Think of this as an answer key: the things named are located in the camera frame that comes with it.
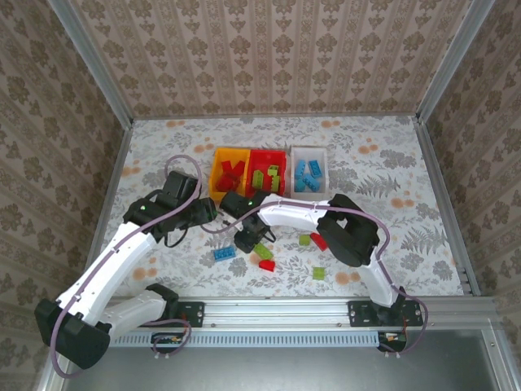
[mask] orange bin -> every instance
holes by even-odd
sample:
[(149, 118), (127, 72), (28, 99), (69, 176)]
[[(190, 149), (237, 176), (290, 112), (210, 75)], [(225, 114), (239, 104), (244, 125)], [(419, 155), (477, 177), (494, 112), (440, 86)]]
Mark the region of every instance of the orange bin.
[(217, 182), (221, 179), (223, 174), (222, 162), (229, 161), (232, 167), (235, 167), (240, 161), (244, 162), (243, 175), (240, 178), (239, 186), (236, 192), (241, 196), (246, 194), (246, 177), (247, 167), (250, 162), (250, 150), (238, 148), (217, 148), (215, 151), (215, 158), (213, 159), (212, 174), (210, 175), (209, 191), (210, 198), (216, 202), (221, 202), (225, 196), (225, 192), (217, 190)]

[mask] blue bricks in bin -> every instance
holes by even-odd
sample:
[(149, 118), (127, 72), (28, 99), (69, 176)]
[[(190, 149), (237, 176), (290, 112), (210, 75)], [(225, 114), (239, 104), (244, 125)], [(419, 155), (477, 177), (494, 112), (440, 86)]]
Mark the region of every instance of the blue bricks in bin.
[(235, 248), (229, 246), (213, 250), (215, 262), (225, 261), (226, 259), (235, 258)]
[(304, 183), (302, 178), (295, 182), (295, 192), (301, 193), (305, 190), (305, 188), (306, 184)]
[(322, 171), (320, 170), (320, 165), (318, 164), (318, 160), (310, 160), (308, 164), (309, 164), (309, 171), (311, 171), (311, 176), (313, 178), (321, 178)]
[(318, 183), (317, 179), (313, 178), (309, 174), (305, 174), (302, 177), (302, 180), (312, 191), (317, 192), (320, 189), (320, 183)]
[(304, 160), (299, 160), (295, 168), (295, 179), (302, 178), (304, 175), (304, 171), (306, 170), (306, 162)]

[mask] brown damask wallpaper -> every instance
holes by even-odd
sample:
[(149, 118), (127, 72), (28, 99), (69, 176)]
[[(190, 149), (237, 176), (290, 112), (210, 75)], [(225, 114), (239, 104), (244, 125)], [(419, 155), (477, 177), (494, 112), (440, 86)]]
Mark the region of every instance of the brown damask wallpaper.
[(122, 129), (45, 1), (0, 2), (0, 390), (46, 358), (33, 309), (79, 275)]
[(415, 112), (470, 0), (72, 0), (136, 118)]
[(475, 273), (521, 363), (521, 2), (496, 0), (427, 123)]

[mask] lime green lego brick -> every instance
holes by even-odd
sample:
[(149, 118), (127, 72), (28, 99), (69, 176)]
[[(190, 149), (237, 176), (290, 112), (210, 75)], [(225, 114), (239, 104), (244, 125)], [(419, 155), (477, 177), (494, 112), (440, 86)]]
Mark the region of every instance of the lime green lego brick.
[(280, 177), (274, 176), (271, 178), (271, 191), (278, 191), (278, 187), (280, 186)]
[(301, 246), (309, 246), (310, 243), (311, 243), (311, 236), (309, 236), (309, 235), (301, 235), (299, 237), (299, 244)]
[(271, 259), (274, 255), (269, 251), (262, 243), (257, 243), (253, 248), (255, 254), (257, 254), (260, 259)]
[(326, 277), (326, 269), (323, 267), (314, 267), (313, 268), (313, 279), (318, 281), (323, 281)]
[(278, 166), (277, 165), (271, 165), (270, 167), (268, 167), (268, 175), (270, 177), (274, 177), (277, 174), (278, 174)]
[(253, 181), (252, 186), (254, 189), (262, 189), (262, 185), (264, 184), (264, 174), (259, 169), (253, 171)]

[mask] white table surface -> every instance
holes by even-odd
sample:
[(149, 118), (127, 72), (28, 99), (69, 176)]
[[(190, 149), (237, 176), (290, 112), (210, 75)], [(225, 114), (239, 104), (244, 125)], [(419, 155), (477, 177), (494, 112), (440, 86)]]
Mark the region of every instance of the white table surface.
[[(164, 185), (164, 162), (189, 154), (204, 173), (203, 195), (216, 147), (286, 150), (291, 146), (327, 148), (330, 197), (342, 193), (383, 220), (392, 234), (384, 254), (387, 268), (407, 292), (425, 296), (462, 295), (453, 255), (445, 236), (412, 121), (407, 116), (284, 117), (136, 121), (129, 153), (108, 223), (105, 244), (132, 202)], [(186, 161), (171, 169), (189, 174)], [(215, 221), (211, 226), (221, 226)], [(140, 293), (154, 282), (183, 297), (349, 297), (366, 296), (356, 269), (316, 246), (298, 245), (300, 232), (275, 227), (278, 240), (267, 244), (275, 272), (257, 266), (259, 257), (237, 250), (237, 257), (216, 263), (212, 250), (233, 244), (235, 230), (208, 235), (195, 227), (182, 244), (158, 244), (127, 276), (118, 296)], [(383, 232), (379, 230), (381, 243)], [(170, 236), (170, 243), (180, 235)], [(313, 267), (326, 279), (312, 279)]]

